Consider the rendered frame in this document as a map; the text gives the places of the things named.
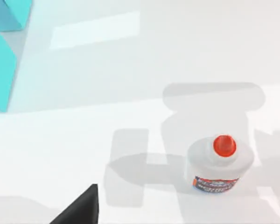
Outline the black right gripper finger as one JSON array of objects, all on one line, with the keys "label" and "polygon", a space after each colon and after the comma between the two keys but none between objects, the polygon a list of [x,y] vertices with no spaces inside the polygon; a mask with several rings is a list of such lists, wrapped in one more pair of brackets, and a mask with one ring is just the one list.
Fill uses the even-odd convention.
[{"label": "black right gripper finger", "polygon": [[92,184],[49,224],[98,224],[98,185]]}]

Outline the white bottle with red cap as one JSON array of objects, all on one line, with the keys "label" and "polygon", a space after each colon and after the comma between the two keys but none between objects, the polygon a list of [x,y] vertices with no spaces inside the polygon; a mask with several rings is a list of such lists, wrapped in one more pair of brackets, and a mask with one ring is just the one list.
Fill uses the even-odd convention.
[{"label": "white bottle with red cap", "polygon": [[249,145],[227,134],[206,137],[188,149],[184,178],[195,189],[219,194],[232,189],[254,162]]}]

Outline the light blue rack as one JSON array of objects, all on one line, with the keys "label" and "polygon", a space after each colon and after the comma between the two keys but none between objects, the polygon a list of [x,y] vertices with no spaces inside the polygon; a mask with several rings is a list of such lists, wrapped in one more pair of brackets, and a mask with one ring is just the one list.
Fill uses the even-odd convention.
[{"label": "light blue rack", "polygon": [[0,112],[6,112],[17,66],[17,57],[2,35],[24,30],[33,0],[0,0]]}]

